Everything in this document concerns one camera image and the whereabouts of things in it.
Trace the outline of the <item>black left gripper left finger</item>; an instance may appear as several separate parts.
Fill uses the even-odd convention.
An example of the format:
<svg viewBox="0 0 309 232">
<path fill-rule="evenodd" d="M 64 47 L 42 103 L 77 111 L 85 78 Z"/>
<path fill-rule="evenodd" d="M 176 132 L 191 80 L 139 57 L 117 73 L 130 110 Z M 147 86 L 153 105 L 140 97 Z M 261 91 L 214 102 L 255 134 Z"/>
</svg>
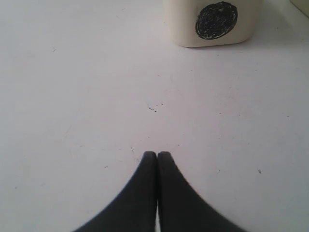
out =
<svg viewBox="0 0 309 232">
<path fill-rule="evenodd" d="M 157 209 L 157 156 L 146 151 L 121 192 L 77 232 L 154 232 Z"/>
</svg>

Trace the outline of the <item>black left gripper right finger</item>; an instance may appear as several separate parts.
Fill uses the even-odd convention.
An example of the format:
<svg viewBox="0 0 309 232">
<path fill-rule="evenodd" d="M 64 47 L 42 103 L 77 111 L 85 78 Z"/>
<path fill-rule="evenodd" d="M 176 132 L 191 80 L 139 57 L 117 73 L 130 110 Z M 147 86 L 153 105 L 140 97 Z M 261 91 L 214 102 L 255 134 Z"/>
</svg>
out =
<svg viewBox="0 0 309 232">
<path fill-rule="evenodd" d="M 244 231 L 196 193 L 169 152 L 160 152 L 157 162 L 158 214 L 162 232 Z"/>
</svg>

